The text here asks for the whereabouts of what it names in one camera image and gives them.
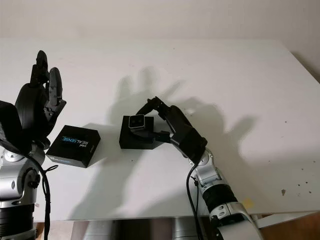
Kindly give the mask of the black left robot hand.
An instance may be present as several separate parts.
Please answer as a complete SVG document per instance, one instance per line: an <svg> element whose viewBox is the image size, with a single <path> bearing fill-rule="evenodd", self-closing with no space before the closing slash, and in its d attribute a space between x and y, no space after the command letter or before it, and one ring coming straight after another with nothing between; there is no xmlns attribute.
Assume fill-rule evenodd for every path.
<svg viewBox="0 0 320 240"><path fill-rule="evenodd" d="M23 134L47 150L50 147L48 135L66 103L59 69L48 70L47 55L39 50L30 82L22 86L15 102Z"/></svg>

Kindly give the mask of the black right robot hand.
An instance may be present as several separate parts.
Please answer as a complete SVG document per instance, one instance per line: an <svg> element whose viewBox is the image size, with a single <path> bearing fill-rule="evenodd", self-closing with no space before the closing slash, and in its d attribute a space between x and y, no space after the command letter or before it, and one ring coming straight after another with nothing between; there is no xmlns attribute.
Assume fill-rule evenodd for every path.
<svg viewBox="0 0 320 240"><path fill-rule="evenodd" d="M147 103L136 114L146 115L153 110L157 111L160 118L166 121L173 135L166 131L160 131L148 133L149 137L158 142L171 143L177 147L189 144L205 146L208 143L192 126L180 108L175 105L166 105L157 96L148 99Z"/></svg>

